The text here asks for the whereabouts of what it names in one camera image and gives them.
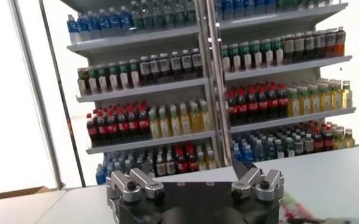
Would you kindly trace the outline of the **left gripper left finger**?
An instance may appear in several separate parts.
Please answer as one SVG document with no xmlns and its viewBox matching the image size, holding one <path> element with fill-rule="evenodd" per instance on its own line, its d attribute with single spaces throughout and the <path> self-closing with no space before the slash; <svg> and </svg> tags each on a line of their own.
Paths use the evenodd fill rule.
<svg viewBox="0 0 359 224">
<path fill-rule="evenodd" d="M 112 171 L 106 178 L 108 199 L 122 198 L 126 203 L 136 203 L 142 195 L 152 201 L 161 201 L 165 197 L 164 185 L 153 180 L 139 168 L 129 169 L 125 175 L 119 170 Z"/>
</svg>

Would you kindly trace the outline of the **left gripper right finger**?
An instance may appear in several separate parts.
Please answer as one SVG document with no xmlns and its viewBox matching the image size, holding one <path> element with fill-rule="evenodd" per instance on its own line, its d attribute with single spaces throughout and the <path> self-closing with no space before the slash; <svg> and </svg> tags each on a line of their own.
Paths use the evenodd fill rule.
<svg viewBox="0 0 359 224">
<path fill-rule="evenodd" d="M 233 160 L 233 169 L 238 178 L 231 184 L 231 196 L 234 201 L 241 201 L 255 194 L 260 201 L 283 201 L 285 199 L 285 176 L 279 170 L 271 169 L 268 173 L 252 163 Z"/>
</svg>

